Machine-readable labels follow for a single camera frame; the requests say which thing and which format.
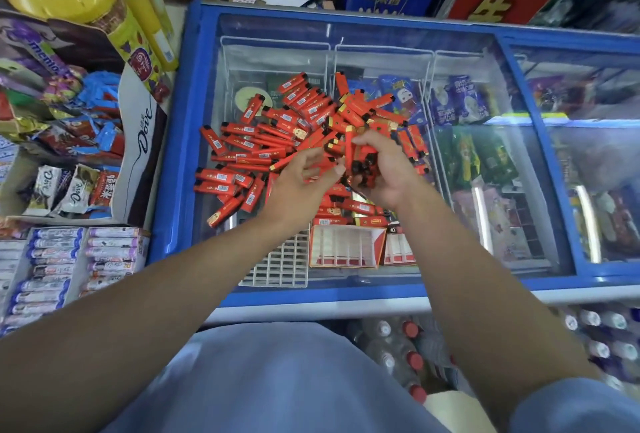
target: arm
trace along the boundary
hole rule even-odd
[[[379,151],[382,179],[371,198],[396,210],[449,349],[498,428],[546,384],[597,379],[577,341],[480,246],[400,147],[373,131],[354,142]]]
[[[99,429],[160,372],[248,270],[308,225],[344,172],[283,170],[260,215],[0,340],[1,431]]]

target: red bottle cap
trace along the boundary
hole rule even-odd
[[[414,384],[413,386],[411,386],[409,388],[409,394],[411,394],[411,397],[418,401],[418,403],[420,404],[423,404],[425,401],[427,401],[427,391],[425,391],[418,385]]]
[[[416,337],[418,337],[420,329],[411,320],[407,320],[404,324],[402,324],[402,332],[404,333],[404,335],[409,337],[409,339],[415,339]]]
[[[411,369],[414,369],[416,371],[420,371],[420,369],[422,369],[422,366],[424,365],[424,360],[417,352],[409,352],[406,355],[406,361],[407,364],[411,366]]]

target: right hand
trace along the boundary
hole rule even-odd
[[[402,151],[402,147],[395,141],[385,138],[378,132],[368,130],[353,138],[356,145],[371,145],[378,150],[378,168],[380,176],[376,178],[373,188],[360,187],[361,176],[354,177],[354,184],[358,191],[367,196],[376,205],[392,211],[397,211],[401,203],[405,202],[412,193],[424,192],[429,186],[416,173],[413,166]]]

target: person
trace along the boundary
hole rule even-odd
[[[499,431],[640,432],[636,403],[487,253],[396,144],[368,131],[456,362]],[[306,227],[344,172],[300,152],[264,209],[0,340],[3,432],[416,432],[444,426],[344,337],[308,323],[195,332],[258,260]]]

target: blue shirt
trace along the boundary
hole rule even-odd
[[[379,365],[318,324],[197,333],[103,433],[382,433],[448,430]],[[640,407],[566,379],[521,403],[511,433],[640,432]]]

